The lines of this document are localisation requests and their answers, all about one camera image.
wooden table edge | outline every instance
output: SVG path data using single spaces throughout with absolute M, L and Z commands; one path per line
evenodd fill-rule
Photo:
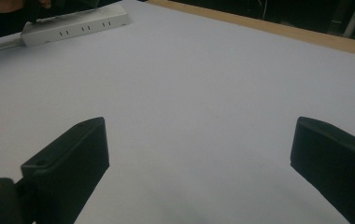
M 189 6 L 168 0 L 149 0 L 148 3 L 155 6 L 167 7 L 218 21 L 226 21 L 229 23 L 246 26 L 275 35 L 283 35 L 289 38 L 301 40 L 311 44 L 321 45 L 331 49 L 339 49 L 342 51 L 355 53 L 355 40 L 353 39 L 307 31 L 295 27 L 272 23 L 269 21 L 256 20 L 226 12 L 220 12 L 213 9 Z

table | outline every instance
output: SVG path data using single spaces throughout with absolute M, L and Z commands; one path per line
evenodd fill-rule
M 124 0 L 132 23 L 0 51 L 0 177 L 106 119 L 76 223 L 347 223 L 290 167 L 305 116 L 355 135 L 355 53 Z

white surface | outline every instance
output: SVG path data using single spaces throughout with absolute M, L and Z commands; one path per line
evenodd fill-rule
M 290 167 L 299 116 L 355 135 L 355 55 L 127 0 L 133 23 L 0 52 L 0 176 L 85 119 L 84 223 L 347 223 Z
M 47 44 L 80 35 L 96 33 L 129 23 L 121 5 L 109 5 L 63 16 L 27 22 L 21 33 L 26 46 Z

